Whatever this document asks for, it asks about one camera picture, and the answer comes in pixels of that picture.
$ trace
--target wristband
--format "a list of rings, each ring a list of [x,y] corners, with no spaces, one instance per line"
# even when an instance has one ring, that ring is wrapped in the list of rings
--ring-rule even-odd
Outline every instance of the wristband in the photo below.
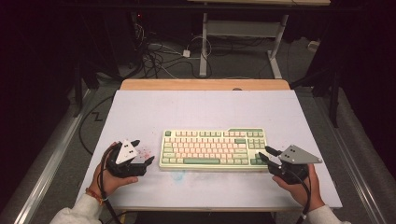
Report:
[[[86,188],[85,189],[85,193],[86,194],[88,194],[88,195],[90,195],[91,197],[93,197],[93,198],[95,198],[98,202],[99,202],[99,205],[103,205],[103,202],[105,201],[105,200],[107,200],[107,199],[103,199],[102,197],[100,197],[99,195],[97,195],[95,192],[93,192],[93,190],[91,190],[91,189],[89,189],[89,188]]]

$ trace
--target keyboard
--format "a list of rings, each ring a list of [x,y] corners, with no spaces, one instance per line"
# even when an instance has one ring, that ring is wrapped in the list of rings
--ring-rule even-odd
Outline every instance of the keyboard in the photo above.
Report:
[[[259,152],[268,156],[261,128],[165,130],[162,170],[266,171]]]

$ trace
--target white tabletop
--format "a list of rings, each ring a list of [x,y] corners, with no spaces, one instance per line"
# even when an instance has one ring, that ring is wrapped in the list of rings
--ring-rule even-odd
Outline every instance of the white tabletop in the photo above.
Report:
[[[299,209],[269,173],[165,172],[159,168],[164,130],[264,128],[267,144],[289,145],[321,157],[294,91],[118,91],[78,197],[85,192],[104,151],[115,141],[140,140],[136,160],[155,156],[139,182],[109,200],[118,209],[283,211]],[[342,207],[325,162],[316,164],[322,198]]]

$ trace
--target forearm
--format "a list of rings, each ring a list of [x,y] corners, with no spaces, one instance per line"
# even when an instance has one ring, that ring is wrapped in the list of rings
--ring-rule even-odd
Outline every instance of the forearm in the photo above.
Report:
[[[99,205],[98,201],[92,196],[83,194],[72,209],[64,208],[59,211],[50,224],[100,224],[99,216],[101,213],[102,206]]]
[[[332,212],[332,209],[328,205],[323,205],[315,210],[310,211],[306,214],[306,220],[311,224],[347,224],[349,222],[342,222]]]

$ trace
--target human hand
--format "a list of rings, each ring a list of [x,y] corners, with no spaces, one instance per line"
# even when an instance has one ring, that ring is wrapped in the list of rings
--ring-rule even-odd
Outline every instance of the human hand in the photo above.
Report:
[[[309,206],[308,212],[315,210],[325,203],[320,197],[320,189],[319,189],[319,179],[317,172],[315,171],[314,164],[308,164],[308,172],[309,178],[307,177],[304,182],[308,186],[311,186],[311,202]],[[290,192],[291,197],[299,203],[301,206],[306,205],[307,195],[306,191],[301,184],[289,185],[279,176],[274,175],[273,180],[282,188]]]
[[[100,172],[101,172],[101,163],[99,163],[96,166],[95,172],[93,173],[92,182],[89,186],[89,189],[92,190],[94,193],[96,193],[96,195],[102,195],[102,192],[98,186],[98,181],[99,181],[98,176]],[[116,189],[118,189],[119,187],[136,183],[137,181],[138,178],[136,176],[129,176],[126,178],[115,177],[108,170],[106,170],[106,165],[105,165],[105,170],[103,171],[103,188],[104,191],[106,192],[106,196],[109,196],[110,194],[114,193],[114,191],[116,191]]]

